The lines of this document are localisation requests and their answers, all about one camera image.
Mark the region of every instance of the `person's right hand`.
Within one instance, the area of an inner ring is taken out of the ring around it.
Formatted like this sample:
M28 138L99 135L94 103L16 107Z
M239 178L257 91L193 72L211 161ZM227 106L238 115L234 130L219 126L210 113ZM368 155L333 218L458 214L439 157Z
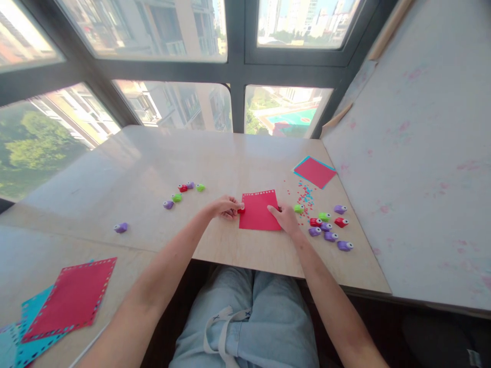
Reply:
M280 209L279 211L271 205L269 205L267 209L273 214L283 230L290 236L295 232L300 231L297 216L295 215L293 207L284 203L279 203L278 206Z

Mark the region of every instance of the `table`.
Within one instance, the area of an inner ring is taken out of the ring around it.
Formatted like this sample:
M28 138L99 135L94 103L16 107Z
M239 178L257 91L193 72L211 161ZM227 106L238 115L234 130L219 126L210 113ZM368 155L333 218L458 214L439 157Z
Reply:
M280 201L295 204L295 195L288 195L299 181L292 168L307 155L332 166L319 140L128 126L3 213L0 225L156 252L197 209L222 194L240 199L242 193L276 189ZM177 185L190 180L206 190L190 190L173 210L164 209ZM353 251L339 251L321 237L311 241L337 281L390 293L339 178L313 197L314 213L349 207L350 224L338 233L355 245ZM113 231L120 222L129 223L124 234ZM220 219L211 222L193 258L304 277L284 232L243 230Z
M61 268L118 257L94 324L68 334L36 359L36 368L66 368L110 321L154 253L31 229L1 226L0 323L19 321L22 302L53 285Z
M224 193L275 189L295 204L299 177L291 170L311 155L332 165L321 141L129 126L84 155L0 215L0 323L20 320L20 305L52 285L61 268L118 257L94 325L68 334L36 360L66 367L110 321L153 256L197 209ZM190 190L168 211L162 202L187 181ZM339 230L355 244L342 252L321 237L311 242L341 285L388 295L390 288L337 176L314 190L315 213L345 204L350 224ZM129 230L113 226L126 221ZM304 222L303 230L309 226ZM251 231L214 219L193 258L303 278L284 232Z

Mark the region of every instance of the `red cardstock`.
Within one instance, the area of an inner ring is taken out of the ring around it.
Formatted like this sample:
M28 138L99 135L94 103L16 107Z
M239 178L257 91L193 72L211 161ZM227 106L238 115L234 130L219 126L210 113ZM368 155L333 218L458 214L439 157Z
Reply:
M66 267L22 342L92 325L117 258Z
M245 212L240 215L239 228L269 231L281 230L280 224L267 209L268 205L278 208L274 190L244 193L242 194L242 202L245 206Z
M331 170L312 157L295 167L294 171L320 189L324 189L326 184L336 175L336 171Z

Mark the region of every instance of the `blue paper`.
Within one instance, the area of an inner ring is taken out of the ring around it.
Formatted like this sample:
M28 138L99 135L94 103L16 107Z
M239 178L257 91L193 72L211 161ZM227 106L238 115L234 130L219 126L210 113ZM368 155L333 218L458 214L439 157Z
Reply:
M22 340L32 322L36 319L36 316L39 313L42 313L42 307L44 306L46 299L48 299L52 289L53 285L35 297L22 303L20 340ZM51 346L56 344L56 342L65 335L66 333L20 344L17 349L17 355L15 356L16 368L24 368L26 365L48 350Z
M20 326L11 324L0 332L0 367L12 367L15 364L15 354L20 341Z

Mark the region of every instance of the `stained white surface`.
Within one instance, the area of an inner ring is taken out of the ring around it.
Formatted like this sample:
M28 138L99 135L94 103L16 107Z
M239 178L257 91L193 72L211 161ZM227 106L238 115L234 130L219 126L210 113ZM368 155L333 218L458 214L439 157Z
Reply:
M323 139L394 296L491 310L490 19L416 1Z

